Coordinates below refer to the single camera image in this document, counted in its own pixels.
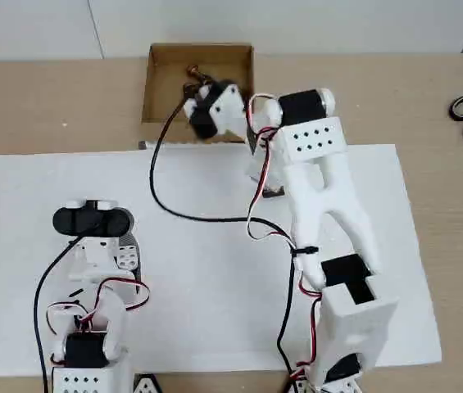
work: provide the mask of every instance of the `black cable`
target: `black cable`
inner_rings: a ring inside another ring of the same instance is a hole
[[[291,259],[291,267],[289,268],[289,283],[288,283],[288,299],[286,301],[286,310],[284,311],[284,319],[282,320],[282,326],[280,326],[279,336],[277,337],[277,349],[279,350],[280,356],[284,360],[286,369],[288,370],[288,379],[295,393],[298,393],[297,383],[291,379],[290,375],[293,371],[291,364],[289,363],[288,356],[286,356],[284,350],[282,349],[282,339],[284,338],[284,333],[286,332],[286,326],[288,325],[289,313],[291,312],[291,304],[293,303],[293,283],[295,279],[295,264],[293,263],[293,258]]]
[[[155,166],[157,164],[158,152],[160,151],[161,144],[163,143],[164,138],[166,137],[167,131],[169,130],[171,123],[173,122],[175,117],[179,114],[184,103],[185,103],[185,98],[182,101],[180,101],[179,105],[175,108],[173,113],[171,113],[169,118],[164,123],[164,127],[162,128],[160,137],[157,140],[157,145],[155,146],[155,151],[152,154],[151,166],[149,168],[149,188],[151,189],[152,198],[163,210],[167,211],[168,213],[176,217],[180,217],[181,219],[188,219],[190,221],[197,221],[200,223],[245,223],[247,221],[247,217],[208,218],[208,217],[197,217],[194,215],[186,215],[184,213],[180,213],[178,211],[172,210],[171,208],[164,205],[164,203],[160,199],[158,199],[157,190],[155,189]],[[268,221],[267,219],[261,219],[260,217],[251,217],[251,221],[255,223],[267,225],[268,227],[274,229],[277,232],[280,232],[282,235],[289,238],[288,234],[279,225],[272,223],[271,221]]]
[[[78,236],[75,240],[69,242],[69,245],[60,253],[59,256],[45,269],[43,272],[42,277],[36,287],[36,292],[34,293],[34,307],[33,307],[33,322],[34,322],[34,335],[36,336],[36,345],[38,346],[38,354],[40,358],[40,367],[42,368],[42,379],[43,379],[43,393],[49,393],[49,381],[48,381],[48,371],[45,367],[45,360],[43,357],[43,347],[42,347],[42,340],[40,339],[40,331],[38,326],[38,303],[40,292],[42,291],[43,283],[48,275],[51,273],[51,270],[62,260],[64,256],[74,247],[80,240],[82,240],[83,236]]]
[[[228,218],[207,218],[207,217],[197,217],[194,215],[186,215],[184,213],[180,213],[178,211],[172,210],[171,208],[167,207],[164,205],[164,203],[158,198],[157,195],[157,190],[155,189],[155,166],[157,164],[157,157],[158,157],[158,152],[160,151],[160,147],[162,143],[164,142],[164,138],[166,137],[167,131],[169,130],[169,127],[171,126],[171,123],[175,119],[175,117],[179,114],[180,110],[184,106],[184,103],[186,102],[186,94],[184,94],[184,98],[179,102],[177,107],[173,110],[169,118],[166,120],[164,123],[164,127],[162,128],[160,137],[157,140],[157,145],[155,146],[155,150],[152,154],[152,159],[151,159],[151,165],[149,167],[149,188],[151,190],[151,195],[152,198],[155,200],[155,202],[166,212],[176,216],[180,217],[182,219],[188,219],[191,221],[197,221],[201,223],[242,223],[242,222],[247,222],[247,217],[228,217]],[[259,217],[251,217],[251,221],[255,223],[260,223],[264,224],[275,231],[279,232],[286,238],[290,238],[289,235],[277,224],[272,223],[271,221],[268,221],[267,219],[261,219]],[[288,318],[289,318],[289,313],[291,311],[291,305],[293,301],[293,280],[295,276],[295,266],[293,264],[293,257],[291,260],[291,269],[289,271],[289,285],[288,285],[288,301],[286,303],[286,309],[284,311],[284,320],[282,322],[282,326],[280,327],[280,332],[279,336],[277,338],[277,349],[279,350],[280,356],[284,360],[284,364],[286,366],[286,369],[288,370],[288,375],[291,375],[292,373],[292,368],[291,364],[289,363],[288,356],[286,356],[281,344],[282,344],[282,339],[284,337],[284,333],[286,330],[286,325],[288,324]],[[295,381],[292,381],[292,386],[293,389],[295,390],[295,393],[298,392],[297,390],[297,384]]]

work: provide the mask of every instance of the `table surface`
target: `table surface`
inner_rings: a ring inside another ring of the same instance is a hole
[[[118,151],[143,139],[146,59],[0,63],[0,154]],[[257,92],[328,87],[351,144],[395,143],[420,239],[443,362],[374,370],[367,392],[463,391],[463,55],[256,56]],[[161,374],[169,391],[279,391],[282,372]],[[41,391],[0,377],[0,391]]]

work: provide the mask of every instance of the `cardboard box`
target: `cardboard box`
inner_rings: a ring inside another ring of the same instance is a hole
[[[149,50],[148,75],[143,99],[142,129],[145,141],[156,141],[162,126],[182,97],[188,66],[217,80],[231,79],[244,101],[253,94],[253,48],[239,43],[154,43]],[[181,111],[166,136],[167,142],[199,142]],[[228,132],[207,142],[242,142]]]

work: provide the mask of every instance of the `screw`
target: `screw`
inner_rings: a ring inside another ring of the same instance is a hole
[[[190,65],[186,71],[188,72],[189,76],[195,78],[201,84],[206,84],[210,81],[207,75],[204,75],[202,72],[200,72],[198,65]]]

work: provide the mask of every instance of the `cable tie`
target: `cable tie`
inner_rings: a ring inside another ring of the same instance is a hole
[[[308,247],[303,247],[303,248],[293,248],[291,250],[291,256],[295,258],[296,256],[300,254],[307,254],[307,255],[312,255],[316,254],[319,252],[319,247],[317,246],[308,246]]]

